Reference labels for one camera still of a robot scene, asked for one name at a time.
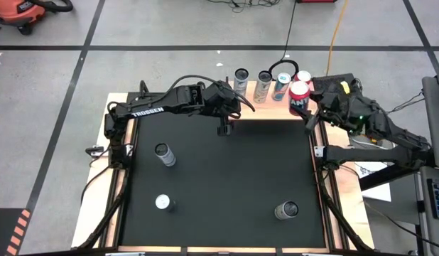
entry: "blue can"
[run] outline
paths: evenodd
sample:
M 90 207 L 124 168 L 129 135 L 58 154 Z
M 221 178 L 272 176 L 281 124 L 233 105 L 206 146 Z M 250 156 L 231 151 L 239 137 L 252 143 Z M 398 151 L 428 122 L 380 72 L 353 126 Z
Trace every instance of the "blue can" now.
M 288 73 L 281 73 L 278 75 L 278 79 L 275 83 L 275 90 L 271 95 L 273 100 L 283 100 L 286 90 L 289 88 L 289 83 L 291 83 L 291 76 Z

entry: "gray floor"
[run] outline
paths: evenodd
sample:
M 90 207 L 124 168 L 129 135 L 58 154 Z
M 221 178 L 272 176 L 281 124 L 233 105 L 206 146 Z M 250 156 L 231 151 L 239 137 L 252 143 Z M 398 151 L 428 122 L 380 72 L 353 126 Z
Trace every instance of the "gray floor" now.
M 15 28 L 0 31 L 3 46 L 82 46 L 99 0 L 72 0 L 75 11 L 50 14 L 31 36 Z M 432 46 L 439 46 L 439 0 L 411 0 Z M 236 14 L 226 4 L 205 0 L 106 0 L 93 35 L 94 46 L 283 46 L 293 1 Z M 342 8 L 298 4 L 289 44 L 328 46 Z M 351 0 L 339 29 L 338 46 L 422 46 L 402 0 Z M 78 50 L 0 50 L 0 207 L 26 207 L 53 132 Z M 138 89 L 144 79 L 164 91 L 181 75 L 221 79 L 237 68 L 257 74 L 279 60 L 280 50 L 91 50 L 56 145 L 21 253 L 68 250 L 87 179 L 84 149 L 96 142 L 109 92 Z M 301 69 L 325 74 L 328 52 L 288 51 Z M 330 74 L 354 73 L 364 94 L 390 110 L 421 89 L 423 76 L 435 75 L 423 51 L 335 51 Z M 402 127 L 429 138 L 423 103 L 391 115 Z M 370 216 L 377 248 L 415 249 L 415 240 L 379 217 Z

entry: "red can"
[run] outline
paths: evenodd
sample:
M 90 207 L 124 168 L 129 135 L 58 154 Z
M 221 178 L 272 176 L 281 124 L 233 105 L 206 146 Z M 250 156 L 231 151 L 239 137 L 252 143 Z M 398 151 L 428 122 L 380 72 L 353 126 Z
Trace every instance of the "red can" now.
M 307 84 L 310 84 L 311 82 L 311 74 L 308 71 L 301 70 L 297 73 L 296 77 L 294 78 L 294 81 L 302 81 L 306 82 Z
M 289 90 L 289 112 L 293 115 L 298 115 L 297 112 L 291 109 L 291 106 L 296 106 L 302 110 L 307 110 L 309 101 L 310 88 L 306 82 L 293 82 Z

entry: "can on its side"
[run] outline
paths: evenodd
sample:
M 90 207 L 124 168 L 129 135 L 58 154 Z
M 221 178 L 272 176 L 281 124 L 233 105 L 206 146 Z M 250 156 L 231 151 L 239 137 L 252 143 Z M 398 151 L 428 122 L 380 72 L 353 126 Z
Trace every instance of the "can on its side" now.
M 275 217 L 279 220 L 294 218 L 298 214 L 298 206 L 293 201 L 286 201 L 275 208 Z
M 256 103 L 264 103 L 269 93 L 271 73 L 267 70 L 259 72 L 253 99 Z
M 288 73 L 281 73 L 278 75 L 278 79 L 275 83 L 275 90 L 273 91 L 272 98 L 275 101 L 283 100 L 286 90 L 291 83 L 291 76 Z
M 235 70 L 234 90 L 239 94 L 241 94 L 242 96 L 245 96 L 246 94 L 246 87 L 248 86 L 248 77 L 249 77 L 248 70 L 244 68 L 239 68 L 238 70 Z
M 155 146 L 155 155 L 165 164 L 167 167 L 171 167 L 175 164 L 176 158 L 169 146 L 166 143 L 160 143 Z
M 293 115 L 298 115 L 297 112 L 293 110 L 293 107 L 307 110 L 309 101 L 310 88 L 306 82 L 293 82 L 291 88 L 289 89 L 289 112 Z
M 294 81 L 302 81 L 306 82 L 307 84 L 310 84 L 311 82 L 311 74 L 308 71 L 301 70 L 297 73 L 296 77 L 294 78 Z
M 160 210 L 171 212 L 175 209 L 175 201 L 170 199 L 169 196 L 161 194 L 156 197 L 155 205 Z

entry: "can lid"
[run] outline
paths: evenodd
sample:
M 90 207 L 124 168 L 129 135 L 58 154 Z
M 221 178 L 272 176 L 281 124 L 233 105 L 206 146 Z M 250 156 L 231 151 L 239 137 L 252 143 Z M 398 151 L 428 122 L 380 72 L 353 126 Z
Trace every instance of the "can lid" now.
M 308 71 L 301 70 L 297 73 L 297 78 L 303 82 L 309 82 L 311 80 L 311 74 Z
M 278 75 L 278 81 L 283 84 L 286 84 L 291 81 L 291 76 L 288 73 L 280 73 Z
M 166 153 L 168 153 L 168 145 L 166 143 L 160 143 L 155 146 L 155 154 L 157 156 L 164 156 Z
M 155 204 L 156 204 L 156 207 L 158 207 L 158 209 L 163 210 L 169 206 L 170 199 L 167 195 L 161 194 L 156 198 Z
M 248 70 L 244 68 L 239 68 L 238 70 L 235 70 L 235 77 L 240 80 L 244 80 L 248 78 Z
M 306 82 L 303 81 L 293 82 L 291 85 L 291 92 L 295 95 L 304 95 L 309 89 Z
M 271 73 L 267 70 L 259 72 L 259 79 L 262 82 L 270 82 L 271 81 Z
M 297 215 L 298 206 L 293 201 L 288 201 L 284 203 L 284 213 L 290 217 Z

